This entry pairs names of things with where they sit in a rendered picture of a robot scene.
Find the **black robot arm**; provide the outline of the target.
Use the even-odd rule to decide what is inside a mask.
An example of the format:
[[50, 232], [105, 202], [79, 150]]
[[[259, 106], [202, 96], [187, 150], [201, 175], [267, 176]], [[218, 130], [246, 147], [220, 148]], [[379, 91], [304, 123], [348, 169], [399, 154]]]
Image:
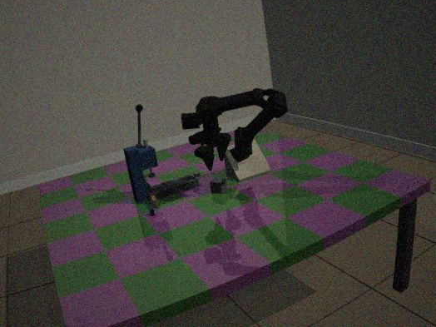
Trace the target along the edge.
[[[267, 101], [263, 96], [269, 96]], [[203, 128], [213, 129], [219, 126], [218, 116], [223, 111], [240, 107], [258, 106], [263, 110], [252, 120], [247, 127], [235, 130], [235, 148], [230, 149], [231, 155], [237, 162], [247, 159], [252, 154], [252, 141], [272, 118], [280, 118], [287, 112], [285, 94], [273, 89], [255, 88], [252, 91], [236, 94], [229, 97], [203, 97], [196, 105], [196, 112], [181, 113], [182, 129]], [[204, 146], [205, 136], [201, 131], [189, 136], [191, 145]]]

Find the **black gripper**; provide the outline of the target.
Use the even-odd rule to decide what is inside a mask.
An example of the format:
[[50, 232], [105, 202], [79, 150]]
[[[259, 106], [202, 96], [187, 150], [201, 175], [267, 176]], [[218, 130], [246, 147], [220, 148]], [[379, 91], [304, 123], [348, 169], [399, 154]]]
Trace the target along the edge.
[[204, 144], [206, 146], [199, 146], [195, 149], [195, 156], [201, 158], [209, 171], [212, 171], [213, 161], [214, 161], [214, 147], [217, 147], [218, 155], [220, 161], [223, 161], [225, 152], [230, 143], [231, 137], [229, 133], [220, 133], [221, 127], [216, 127], [213, 129], [205, 129], [201, 131], [204, 134], [205, 140]]

